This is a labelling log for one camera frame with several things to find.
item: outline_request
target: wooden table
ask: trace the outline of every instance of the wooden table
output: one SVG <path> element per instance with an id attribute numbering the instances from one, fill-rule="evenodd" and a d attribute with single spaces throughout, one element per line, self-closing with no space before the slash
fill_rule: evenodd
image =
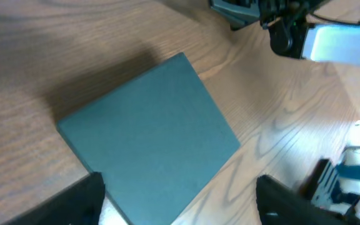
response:
<path id="1" fill-rule="evenodd" d="M 258 24 L 231 32 L 205 0 L 0 1 L 0 223 L 87 174 L 58 119 L 185 52 L 242 147 L 174 223 L 260 224 L 256 177 L 297 188 L 357 118 L 333 64 L 268 42 Z"/>

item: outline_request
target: black cable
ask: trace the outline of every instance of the black cable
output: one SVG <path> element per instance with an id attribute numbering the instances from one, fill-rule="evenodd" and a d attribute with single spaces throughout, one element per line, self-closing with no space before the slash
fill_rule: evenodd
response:
<path id="1" fill-rule="evenodd" d="M 355 154 L 360 154 L 360 152 L 357 152 L 356 150 L 352 150 Z"/>
<path id="2" fill-rule="evenodd" d="M 360 21 L 359 22 L 347 22 L 347 21 L 340 21 L 337 19 L 329 19 L 323 16 L 319 16 L 317 14 L 314 14 L 313 12 L 310 13 L 310 15 L 316 19 L 320 19 L 322 21 L 326 21 L 329 23 L 334 23 L 334 24 L 340 24 L 340 25 L 348 25 L 348 26 L 360 26 Z"/>
<path id="3" fill-rule="evenodd" d="M 297 10 L 297 12 L 291 17 L 291 20 L 288 22 L 287 30 L 294 24 L 294 22 L 301 17 L 301 15 L 306 15 L 307 10 L 309 9 L 309 3 L 304 2 Z"/>

